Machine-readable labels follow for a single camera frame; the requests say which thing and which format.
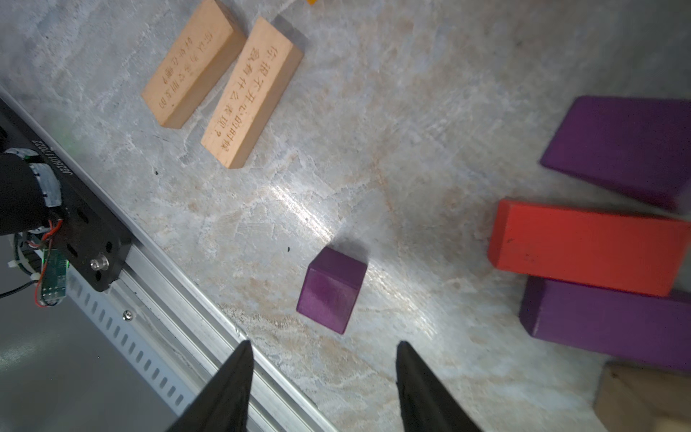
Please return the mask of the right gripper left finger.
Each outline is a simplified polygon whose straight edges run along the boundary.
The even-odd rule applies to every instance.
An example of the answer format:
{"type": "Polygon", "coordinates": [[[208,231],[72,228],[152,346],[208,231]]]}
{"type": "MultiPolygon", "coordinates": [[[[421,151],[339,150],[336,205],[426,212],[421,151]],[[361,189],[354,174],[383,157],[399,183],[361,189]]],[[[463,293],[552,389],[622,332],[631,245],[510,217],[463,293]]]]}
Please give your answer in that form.
{"type": "Polygon", "coordinates": [[[168,431],[247,431],[254,363],[251,342],[242,341],[168,431]]]}

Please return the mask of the purple long brick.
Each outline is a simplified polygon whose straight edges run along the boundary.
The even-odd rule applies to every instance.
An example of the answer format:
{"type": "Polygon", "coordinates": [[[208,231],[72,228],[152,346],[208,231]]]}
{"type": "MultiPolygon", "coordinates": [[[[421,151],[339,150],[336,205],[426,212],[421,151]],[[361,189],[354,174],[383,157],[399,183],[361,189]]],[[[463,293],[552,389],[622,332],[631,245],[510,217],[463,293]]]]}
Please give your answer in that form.
{"type": "Polygon", "coordinates": [[[583,95],[543,167],[679,214],[690,211],[690,102],[583,95]]]}

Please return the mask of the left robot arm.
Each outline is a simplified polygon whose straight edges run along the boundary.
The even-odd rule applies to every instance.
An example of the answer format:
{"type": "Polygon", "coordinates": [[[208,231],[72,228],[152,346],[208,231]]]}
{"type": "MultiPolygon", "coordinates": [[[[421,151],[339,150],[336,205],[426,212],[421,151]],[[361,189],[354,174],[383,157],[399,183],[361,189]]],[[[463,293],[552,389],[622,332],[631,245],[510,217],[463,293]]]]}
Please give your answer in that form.
{"type": "Polygon", "coordinates": [[[62,205],[59,178],[32,149],[1,154],[1,235],[36,230],[62,205]]]}

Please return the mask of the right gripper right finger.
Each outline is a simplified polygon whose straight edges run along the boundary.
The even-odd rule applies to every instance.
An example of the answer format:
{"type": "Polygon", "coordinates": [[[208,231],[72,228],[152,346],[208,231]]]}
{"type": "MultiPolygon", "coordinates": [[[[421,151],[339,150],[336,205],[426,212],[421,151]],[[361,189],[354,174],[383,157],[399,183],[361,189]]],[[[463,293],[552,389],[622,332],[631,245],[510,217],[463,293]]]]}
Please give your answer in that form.
{"type": "Polygon", "coordinates": [[[397,346],[396,372],[405,431],[480,432],[476,423],[406,341],[397,346]]]}

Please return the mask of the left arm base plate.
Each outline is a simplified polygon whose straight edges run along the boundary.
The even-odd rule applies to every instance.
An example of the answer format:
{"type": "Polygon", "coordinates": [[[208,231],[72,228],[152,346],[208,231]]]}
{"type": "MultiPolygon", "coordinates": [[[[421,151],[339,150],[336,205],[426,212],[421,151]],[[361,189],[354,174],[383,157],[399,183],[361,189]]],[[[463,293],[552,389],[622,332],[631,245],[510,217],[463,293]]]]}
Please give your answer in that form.
{"type": "Polygon", "coordinates": [[[50,210],[39,229],[97,292],[119,277],[131,246],[131,232],[94,194],[53,147],[5,101],[1,102],[1,154],[10,148],[32,149],[59,178],[62,205],[50,210]]]}

